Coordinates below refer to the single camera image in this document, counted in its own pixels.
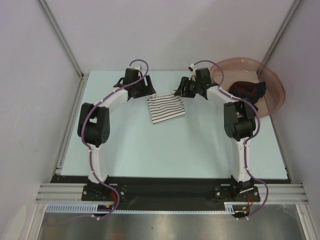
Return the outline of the black white striped tank top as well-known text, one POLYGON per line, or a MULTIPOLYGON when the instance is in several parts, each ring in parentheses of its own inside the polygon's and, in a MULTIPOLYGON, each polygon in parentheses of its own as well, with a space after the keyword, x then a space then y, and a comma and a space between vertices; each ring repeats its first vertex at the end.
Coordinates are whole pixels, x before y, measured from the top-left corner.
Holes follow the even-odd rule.
POLYGON ((152 123, 159 124, 186 115, 186 110, 180 96, 173 93, 167 95, 152 95, 147 99, 152 123))

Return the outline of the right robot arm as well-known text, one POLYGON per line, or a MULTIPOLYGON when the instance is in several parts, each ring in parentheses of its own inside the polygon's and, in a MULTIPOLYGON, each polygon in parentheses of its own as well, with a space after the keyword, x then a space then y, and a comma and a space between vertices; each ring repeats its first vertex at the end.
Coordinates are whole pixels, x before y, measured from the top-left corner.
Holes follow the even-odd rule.
POLYGON ((219 84, 213 83, 208 68, 196 68, 192 64, 188 69, 191 76, 181 78, 174 95, 182 98, 200 95, 205 100, 223 107, 224 131, 232 140, 234 169, 231 176, 237 182, 230 188, 230 194, 235 200, 242 201, 249 194, 244 183, 254 180, 249 168, 249 150, 251 139, 261 127, 260 120, 256 119, 258 111, 248 100, 233 96, 219 84))

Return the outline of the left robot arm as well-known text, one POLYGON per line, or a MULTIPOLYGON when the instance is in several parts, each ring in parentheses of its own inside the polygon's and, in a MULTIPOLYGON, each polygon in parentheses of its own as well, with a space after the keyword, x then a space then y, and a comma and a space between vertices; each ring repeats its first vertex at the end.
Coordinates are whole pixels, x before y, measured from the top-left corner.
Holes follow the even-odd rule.
POLYGON ((83 103, 77 127, 77 134, 88 148, 89 181, 95 183, 93 194, 100 200, 110 196, 111 188, 103 182, 108 178, 103 157, 103 145, 111 133, 110 114, 130 99, 145 97, 155 93, 148 72, 142 73, 141 65, 129 66, 124 77, 113 86, 112 92, 96 104, 83 103))

